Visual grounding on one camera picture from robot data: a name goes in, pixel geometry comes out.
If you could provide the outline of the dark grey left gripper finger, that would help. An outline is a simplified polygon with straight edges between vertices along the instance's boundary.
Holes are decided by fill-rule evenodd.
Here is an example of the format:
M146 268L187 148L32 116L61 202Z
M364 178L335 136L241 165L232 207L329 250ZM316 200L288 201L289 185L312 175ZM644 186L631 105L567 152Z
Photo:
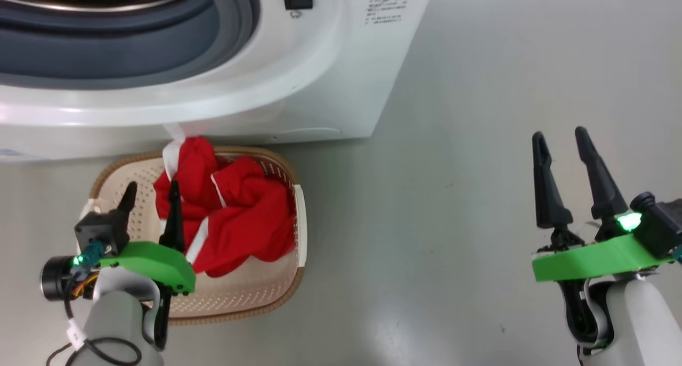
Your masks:
M128 238L128 220L135 206L138 184L129 182L115 209L115 238Z
M168 193L169 213L160 235L159 245L185 252L183 216L181 211L180 187L177 181L170 182Z

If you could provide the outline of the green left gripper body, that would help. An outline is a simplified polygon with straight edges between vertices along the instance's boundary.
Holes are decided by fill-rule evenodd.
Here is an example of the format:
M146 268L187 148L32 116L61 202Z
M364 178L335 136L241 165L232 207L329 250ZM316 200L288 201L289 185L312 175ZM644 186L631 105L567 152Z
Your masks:
M195 292L197 275L185 256L155 242L131 242L116 257L100 260L100 268L119 267L173 289L176 294Z

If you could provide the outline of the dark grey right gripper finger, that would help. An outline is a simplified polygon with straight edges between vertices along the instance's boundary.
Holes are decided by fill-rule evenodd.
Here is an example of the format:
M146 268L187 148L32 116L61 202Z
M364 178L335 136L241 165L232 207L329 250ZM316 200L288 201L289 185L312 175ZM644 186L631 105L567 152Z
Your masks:
M592 219L600 221L599 234L628 233L617 217L628 211L628 205L616 185L606 163L598 153L586 128L578 126L575 131L578 154L585 164L594 204L590 209Z
M552 173L552 156L542 132L532 136L533 180L536 225L541 229L567 227L573 223L565 208Z

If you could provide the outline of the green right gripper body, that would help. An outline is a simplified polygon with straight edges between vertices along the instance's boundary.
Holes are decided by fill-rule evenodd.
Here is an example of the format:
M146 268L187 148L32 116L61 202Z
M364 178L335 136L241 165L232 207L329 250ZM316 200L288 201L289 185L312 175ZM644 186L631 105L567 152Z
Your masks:
M620 237L585 245L567 225L554 228L552 246L539 250L532 261L537 282L594 279L641 271L675 262L667 255L657 258L635 238L636 229Z

